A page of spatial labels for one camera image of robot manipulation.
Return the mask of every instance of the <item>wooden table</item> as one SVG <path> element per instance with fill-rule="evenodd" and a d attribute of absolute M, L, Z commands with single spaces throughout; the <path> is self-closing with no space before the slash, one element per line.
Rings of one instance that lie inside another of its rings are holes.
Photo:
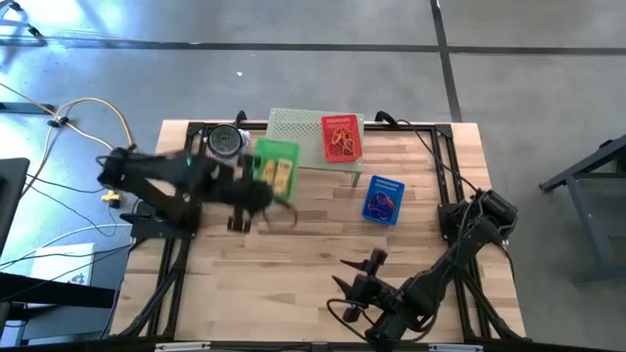
<path fill-rule="evenodd" d="M 156 152 L 182 149 L 188 122 L 165 120 Z M 462 175 L 477 187 L 490 189 L 477 125 L 452 126 Z M 253 137 L 259 135 L 264 131 L 252 133 Z M 295 229 L 270 233 L 259 221 L 247 235 L 229 233 L 226 221 L 232 209 L 220 204 L 204 206 L 203 225 L 189 254 L 176 339 L 356 341 L 358 338 L 336 322 L 326 308 L 329 298 L 343 298 L 331 275 L 351 283 L 356 274 L 339 259 L 361 261 L 374 247 L 383 248 L 389 255 L 380 276 L 398 286 L 433 264 L 447 245 L 440 238 L 436 220 L 440 199 L 432 156 L 413 132 L 368 131 L 363 149 L 365 170 L 356 189 L 351 188 L 349 175 L 299 170 L 294 198 L 299 222 Z M 373 174 L 406 185 L 395 227 L 361 217 Z M 455 199 L 452 191 L 448 192 Z M 471 190 L 465 188 L 465 194 L 470 195 Z M 163 241 L 148 240 L 131 253 L 113 333 L 126 328 L 153 293 L 162 247 Z M 477 260 L 486 296 L 511 328 L 524 335 L 506 257 L 488 244 Z M 472 326 L 478 331 L 471 298 L 468 304 Z M 168 309 L 165 297 L 162 326 Z M 359 330 L 368 326 L 362 321 L 356 324 Z M 451 287 L 425 341 L 462 341 Z"/>

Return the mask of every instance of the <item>gray floor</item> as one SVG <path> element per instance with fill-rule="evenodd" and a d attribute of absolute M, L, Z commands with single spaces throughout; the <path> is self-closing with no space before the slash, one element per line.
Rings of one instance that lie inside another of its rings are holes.
<path fill-rule="evenodd" d="M 626 3 L 619 0 L 440 0 L 451 45 L 527 47 L 626 46 Z M 436 45 L 427 0 L 315 1 L 22 0 L 46 35 L 236 43 Z M 9 12 L 5 18 L 15 18 Z M 3 35 L 13 33 L 4 28 Z M 264 119 L 272 107 L 377 110 L 414 121 L 450 121 L 436 53 L 118 50 L 0 47 L 3 81 L 31 97 L 60 105 L 93 96 L 127 116 L 137 144 L 154 148 L 166 118 L 234 118 L 245 110 Z M 452 55 L 463 121 L 479 124 L 494 189 L 520 210 L 511 237 L 517 293 L 527 333 L 560 344 L 623 349 L 623 282 L 573 286 L 572 274 L 592 268 L 569 195 L 542 195 L 544 179 L 626 131 L 626 56 Z M 0 100 L 19 101 L 0 90 Z M 123 131 L 98 105 L 71 115 L 115 145 Z M 39 116 L 0 118 L 0 157 L 39 159 L 46 131 Z M 82 189 L 98 187 L 93 157 L 107 151 L 64 131 L 42 178 Z M 48 186 L 96 223 L 110 223 L 96 196 Z M 566 209 L 567 216 L 560 216 Z M 49 239 L 88 226 L 36 193 L 21 202 L 2 262 Z M 65 240 L 114 241 L 95 232 Z M 115 287 L 124 257 L 111 260 L 102 282 Z M 106 312 L 64 329 L 97 330 Z"/>

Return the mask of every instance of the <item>metal bracket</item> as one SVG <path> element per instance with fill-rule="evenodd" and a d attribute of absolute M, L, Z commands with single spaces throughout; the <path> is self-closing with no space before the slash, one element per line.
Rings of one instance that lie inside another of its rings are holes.
<path fill-rule="evenodd" d="M 236 128 L 240 128 L 242 126 L 242 121 L 245 120 L 247 120 L 246 113 L 243 110 L 239 110 L 239 113 L 237 114 L 237 117 L 235 118 L 235 123 L 233 123 L 233 125 Z"/>
<path fill-rule="evenodd" d="M 430 352 L 482 352 L 482 346 L 433 343 L 428 346 Z"/>
<path fill-rule="evenodd" d="M 192 239 L 196 236 L 187 229 L 159 220 L 155 209 L 144 201 L 139 202 L 136 213 L 121 214 L 119 217 L 133 225 L 130 236 L 136 239 Z"/>
<path fill-rule="evenodd" d="M 187 351 L 208 351 L 211 348 L 209 342 L 171 342 L 158 343 L 155 352 L 187 352 Z"/>
<path fill-rule="evenodd" d="M 439 230 L 441 231 L 441 238 L 446 241 L 456 241 L 457 231 L 455 227 L 451 225 L 449 220 L 450 214 L 452 214 L 459 207 L 456 203 L 439 204 L 437 205 L 437 216 L 439 218 Z"/>
<path fill-rule="evenodd" d="M 452 125 L 449 123 L 438 123 L 434 125 L 434 129 L 441 133 L 445 138 L 453 138 L 452 137 Z"/>
<path fill-rule="evenodd" d="M 192 137 L 198 134 L 204 128 L 202 122 L 189 122 L 187 125 L 187 137 Z"/>

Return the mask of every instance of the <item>black clamp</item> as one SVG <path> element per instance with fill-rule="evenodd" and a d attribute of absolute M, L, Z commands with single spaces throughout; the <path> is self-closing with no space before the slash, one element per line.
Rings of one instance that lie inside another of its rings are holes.
<path fill-rule="evenodd" d="M 46 122 L 46 124 L 50 127 L 53 128 L 59 128 L 63 125 L 65 125 L 66 123 L 69 122 L 69 118 L 67 118 L 67 116 L 63 116 L 59 119 L 59 121 L 56 120 L 48 120 L 48 122 Z"/>

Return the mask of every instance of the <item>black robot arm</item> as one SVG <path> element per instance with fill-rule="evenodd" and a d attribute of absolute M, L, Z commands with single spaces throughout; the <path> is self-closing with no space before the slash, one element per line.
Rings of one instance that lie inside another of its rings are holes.
<path fill-rule="evenodd" d="M 235 179 L 231 165 L 186 151 L 149 155 L 116 148 L 102 158 L 105 162 L 98 176 L 102 185 L 134 194 L 153 207 L 159 218 L 192 232 L 198 227 L 202 202 L 233 205 L 246 210 L 251 218 L 274 197 L 265 182 L 251 176 Z M 165 195 L 149 179 L 165 181 L 189 197 Z"/>
<path fill-rule="evenodd" d="M 375 249 L 371 258 L 362 263 L 342 261 L 366 272 L 357 275 L 352 285 L 334 277 L 346 300 L 359 303 L 346 309 L 342 319 L 354 323 L 370 305 L 381 308 L 380 317 L 365 331 L 365 338 L 377 351 L 392 350 L 407 329 L 427 332 L 434 324 L 445 287 L 455 275 L 465 271 L 487 243 L 505 241 L 517 219 L 517 210 L 493 191 L 478 191 L 472 202 L 456 205 L 442 224 L 457 228 L 459 238 L 455 244 L 430 269 L 409 278 L 400 288 L 376 276 L 387 255 L 381 249 Z M 492 313 L 492 324 L 502 324 L 495 310 Z"/>

